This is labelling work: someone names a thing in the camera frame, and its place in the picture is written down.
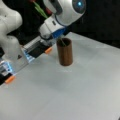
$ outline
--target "background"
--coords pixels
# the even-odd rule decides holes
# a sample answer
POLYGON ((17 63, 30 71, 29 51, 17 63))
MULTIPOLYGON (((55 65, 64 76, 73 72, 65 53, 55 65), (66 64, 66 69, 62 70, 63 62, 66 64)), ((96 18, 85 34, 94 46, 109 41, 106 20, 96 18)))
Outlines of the background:
MULTIPOLYGON (((38 35, 38 28, 44 19, 34 9, 29 0, 3 0, 10 8, 17 10, 23 17, 23 25, 11 34, 26 44, 38 35)), ((42 0, 36 0, 45 10, 42 0)), ((69 31, 120 48, 120 1, 86 0, 87 9, 82 18, 70 25, 69 31)))

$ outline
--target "white tabletop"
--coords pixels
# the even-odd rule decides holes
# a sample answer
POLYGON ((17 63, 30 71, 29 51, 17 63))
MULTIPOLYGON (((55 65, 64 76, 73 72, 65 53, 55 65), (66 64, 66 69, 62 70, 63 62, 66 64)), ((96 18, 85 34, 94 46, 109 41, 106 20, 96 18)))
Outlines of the white tabletop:
POLYGON ((59 65, 56 45, 0 87, 0 120, 118 120, 120 50, 69 33, 74 63, 59 65))

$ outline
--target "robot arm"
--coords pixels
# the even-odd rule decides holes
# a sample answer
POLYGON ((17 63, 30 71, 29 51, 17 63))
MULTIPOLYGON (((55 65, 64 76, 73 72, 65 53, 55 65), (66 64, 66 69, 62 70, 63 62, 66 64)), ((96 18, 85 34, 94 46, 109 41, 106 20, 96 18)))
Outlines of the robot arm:
POLYGON ((53 12, 45 20, 39 31, 42 38, 53 38, 63 34, 65 28, 79 19, 86 10, 85 0, 43 0, 45 6, 53 12))
POLYGON ((7 34, 22 25, 22 17, 17 12, 8 8, 0 0, 0 46, 4 51, 3 59, 11 63, 13 71, 19 71, 28 62, 21 50, 18 39, 7 34))

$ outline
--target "brown cup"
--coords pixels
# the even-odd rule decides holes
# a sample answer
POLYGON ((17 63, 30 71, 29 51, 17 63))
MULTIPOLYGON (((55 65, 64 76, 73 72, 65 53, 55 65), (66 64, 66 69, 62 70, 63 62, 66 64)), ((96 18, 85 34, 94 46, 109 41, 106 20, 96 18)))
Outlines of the brown cup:
POLYGON ((57 50, 59 62, 61 65, 69 66, 73 63, 72 41, 70 39, 62 38, 62 41, 58 39, 57 50))

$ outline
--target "cylindrical cup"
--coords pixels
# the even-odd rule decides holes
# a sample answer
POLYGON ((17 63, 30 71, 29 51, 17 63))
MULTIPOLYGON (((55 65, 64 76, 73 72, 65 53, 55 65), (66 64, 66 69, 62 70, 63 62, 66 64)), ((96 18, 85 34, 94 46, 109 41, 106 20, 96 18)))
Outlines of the cylindrical cup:
POLYGON ((59 62, 63 66, 69 66, 73 63, 72 41, 68 38, 58 39, 57 50, 59 62))

